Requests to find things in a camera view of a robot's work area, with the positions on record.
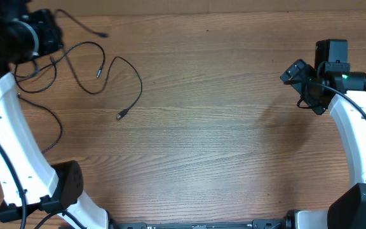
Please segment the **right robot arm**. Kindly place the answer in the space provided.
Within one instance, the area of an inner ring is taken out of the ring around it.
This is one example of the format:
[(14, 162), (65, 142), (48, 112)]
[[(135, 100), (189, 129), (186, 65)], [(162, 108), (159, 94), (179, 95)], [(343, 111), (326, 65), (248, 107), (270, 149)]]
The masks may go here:
[(329, 112), (341, 136), (350, 189), (327, 210), (293, 210), (282, 228), (366, 228), (366, 73), (353, 72), (345, 39), (316, 42), (315, 64), (296, 60), (280, 77), (317, 115)]

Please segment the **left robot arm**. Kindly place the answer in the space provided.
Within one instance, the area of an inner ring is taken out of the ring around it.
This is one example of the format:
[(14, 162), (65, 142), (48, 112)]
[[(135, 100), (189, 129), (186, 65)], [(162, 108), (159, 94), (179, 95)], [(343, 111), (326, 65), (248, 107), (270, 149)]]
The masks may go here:
[(0, 221), (25, 223), (39, 210), (74, 228), (115, 228), (111, 215), (84, 191), (79, 164), (50, 165), (22, 113), (10, 65), (35, 62), (62, 47), (50, 10), (30, 12), (25, 1), (0, 1)]

